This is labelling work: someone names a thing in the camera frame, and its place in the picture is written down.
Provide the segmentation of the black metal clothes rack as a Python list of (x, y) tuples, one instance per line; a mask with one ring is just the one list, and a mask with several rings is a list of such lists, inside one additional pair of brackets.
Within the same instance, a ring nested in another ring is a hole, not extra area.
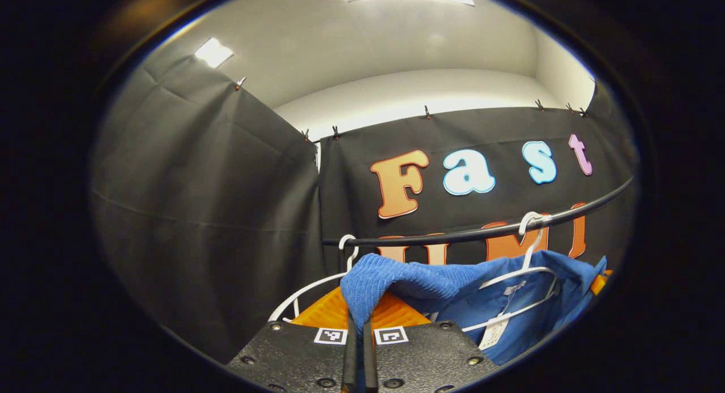
[[(549, 229), (555, 225), (568, 225), (573, 229), (572, 234), (572, 246), (570, 251), (567, 252), (567, 256), (570, 259), (575, 259), (582, 255), (587, 248), (586, 244), (586, 217), (604, 207), (608, 206), (612, 202), (616, 201), (621, 194), (623, 194), (627, 188), (633, 182), (633, 179), (629, 179), (624, 182), (620, 187), (609, 192), (605, 196), (596, 199), (593, 202), (576, 204), (572, 209), (564, 212), (559, 212), (552, 215), (552, 220), (549, 223), (544, 223), (543, 236), (541, 243), (536, 247), (535, 251), (546, 250), (548, 248), (549, 240)], [(505, 257), (518, 257), (524, 255), (526, 249), (536, 240), (537, 229), (541, 227), (541, 223), (533, 223), (526, 228), (525, 235), (521, 236), (518, 234), (519, 223), (505, 224), (502, 222), (491, 223), (477, 230), (464, 230), (460, 232), (453, 232), (448, 234), (430, 234), (426, 236), (389, 236), (384, 238), (363, 238), (353, 240), (351, 245), (347, 247), (359, 246), (359, 247), (376, 247), (382, 254), (391, 257), (392, 259), (404, 260), (404, 254), (406, 249), (414, 246), (427, 247), (428, 249), (436, 249), (438, 246), (446, 248), (453, 244), (467, 244), (467, 243), (480, 243), (485, 245), (486, 261), (492, 261), (499, 258)], [(323, 246), (334, 246), (337, 247), (339, 239), (324, 239)]]

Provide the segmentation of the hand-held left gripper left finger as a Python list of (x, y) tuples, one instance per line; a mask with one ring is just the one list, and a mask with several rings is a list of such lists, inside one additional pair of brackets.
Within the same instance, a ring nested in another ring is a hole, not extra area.
[(354, 393), (356, 328), (341, 289), (295, 320), (264, 325), (226, 366), (271, 393)]

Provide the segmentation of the white paper hang tag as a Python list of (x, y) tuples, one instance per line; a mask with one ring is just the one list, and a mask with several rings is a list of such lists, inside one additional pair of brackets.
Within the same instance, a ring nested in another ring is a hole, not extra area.
[(484, 333), (479, 342), (479, 349), (485, 350), (499, 343), (510, 320), (509, 315), (499, 315), (486, 322)]

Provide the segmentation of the blue corduroy jacket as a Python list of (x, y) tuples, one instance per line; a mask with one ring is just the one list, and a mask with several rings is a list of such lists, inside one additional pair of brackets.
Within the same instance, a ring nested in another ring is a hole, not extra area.
[[(341, 290), (359, 335), (385, 292), (392, 292), (419, 313), (435, 313), (438, 321), (453, 321), (466, 328), (544, 298), (552, 282), (552, 275), (547, 272), (521, 275), (479, 290), (485, 280), (519, 270), (523, 260), (524, 256), (518, 256), (479, 264), (427, 266), (367, 254), (342, 278)], [(554, 270), (557, 284), (549, 300), (510, 318), (498, 344), (483, 351), (496, 365), (510, 362), (577, 319), (593, 299), (591, 282), (607, 268), (608, 261), (602, 257), (593, 266), (541, 250), (533, 253), (531, 266)], [(479, 344), (484, 330), (465, 334)]]

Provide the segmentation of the white plastic clothes hanger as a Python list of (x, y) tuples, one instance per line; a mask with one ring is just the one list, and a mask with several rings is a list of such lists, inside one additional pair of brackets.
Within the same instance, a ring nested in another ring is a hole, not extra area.
[(528, 226), (530, 224), (541, 223), (541, 227), (537, 229), (536, 240), (526, 249), (521, 268), (519, 270), (510, 272), (509, 274), (500, 275), (499, 277), (495, 277), (494, 279), (491, 279), (491, 280), (485, 280), (484, 282), (482, 282), (482, 284), (479, 287), (479, 290), (481, 290), (486, 287), (490, 287), (490, 285), (499, 284), (500, 282), (503, 282), (507, 279), (513, 279), (514, 277), (518, 277), (521, 275), (533, 274), (534, 272), (547, 272), (548, 274), (552, 275), (552, 282), (551, 282), (551, 285), (549, 286), (549, 290), (546, 293), (546, 295), (544, 296), (544, 298), (542, 298), (539, 302), (533, 303), (533, 304), (531, 304), (527, 307), (524, 307), (520, 310), (517, 310), (515, 312), (510, 312), (507, 314), (499, 314), (495, 318), (492, 318), (491, 320), (488, 320), (484, 323), (479, 323), (477, 325), (462, 328), (463, 332), (469, 332), (469, 331), (477, 330), (480, 328), (488, 327), (488, 326), (491, 326), (494, 324), (498, 324), (499, 322), (503, 322), (516, 315), (525, 313), (526, 311), (531, 310), (531, 309), (543, 304), (544, 302), (549, 300), (549, 298), (552, 297), (554, 287), (557, 284), (557, 280), (558, 280), (556, 272), (554, 272), (554, 270), (552, 270), (552, 269), (549, 269), (549, 267), (541, 267), (541, 266), (533, 267), (533, 266), (531, 266), (531, 258), (532, 258), (533, 252), (536, 250), (536, 247), (539, 246), (539, 244), (541, 243), (544, 229), (547, 229), (547, 227), (544, 227), (543, 224), (551, 222), (552, 218), (553, 218), (552, 215), (542, 215), (542, 214), (539, 214), (534, 211), (526, 213), (523, 216), (523, 218), (518, 226), (519, 235), (521, 235), (521, 236), (525, 235), (526, 228), (528, 228)]
[[(267, 321), (274, 322), (282, 320), (286, 323), (292, 323), (292, 320), (296, 320), (302, 312), (302, 309), (300, 307), (300, 298), (303, 297), (303, 295), (313, 289), (320, 287), (321, 285), (331, 284), (334, 280), (342, 279), (342, 277), (347, 275), (347, 273), (350, 272), (350, 270), (352, 269), (355, 259), (357, 259), (357, 257), (359, 256), (359, 246), (353, 246), (352, 254), (346, 255), (345, 249), (347, 246), (351, 245), (351, 242), (353, 240), (357, 240), (357, 238), (352, 234), (346, 234), (339, 239), (337, 248), (338, 251), (341, 252), (343, 262), (345, 263), (342, 272), (335, 275), (329, 275), (328, 277), (324, 277), (323, 279), (316, 280), (311, 284), (305, 285), (301, 289), (293, 292), (292, 295), (285, 298), (285, 300), (283, 300), (283, 302), (280, 303), (280, 305), (278, 305), (277, 308), (272, 311)], [(291, 318), (283, 318), (283, 313), (287, 311), (289, 307), (292, 307), (293, 316)]]

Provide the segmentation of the row of black cloth clips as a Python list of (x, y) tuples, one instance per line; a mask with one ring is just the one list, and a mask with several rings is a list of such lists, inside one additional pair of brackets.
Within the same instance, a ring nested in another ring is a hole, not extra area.
[(560, 89), (531, 76), (486, 70), (420, 70), (371, 76), (308, 94), (274, 112), (312, 141), (412, 117), (484, 108), (586, 108), (595, 79), (564, 81)]

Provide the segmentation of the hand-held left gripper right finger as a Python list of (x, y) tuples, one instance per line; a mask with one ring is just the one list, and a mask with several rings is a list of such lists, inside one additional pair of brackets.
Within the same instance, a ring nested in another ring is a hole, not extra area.
[(456, 393), (499, 369), (453, 321), (384, 293), (362, 333), (365, 393)]

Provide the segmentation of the black backdrop cloth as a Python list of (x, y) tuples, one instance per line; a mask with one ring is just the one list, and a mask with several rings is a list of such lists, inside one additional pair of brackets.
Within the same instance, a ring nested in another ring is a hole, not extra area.
[(633, 179), (587, 215), (576, 259), (624, 257), (640, 156), (603, 86), (583, 114), (469, 109), (316, 141), (250, 89), (191, 55), (150, 58), (114, 97), (92, 158), (106, 261), (153, 319), (218, 362), (293, 292), (344, 269), (324, 239), (517, 223)]

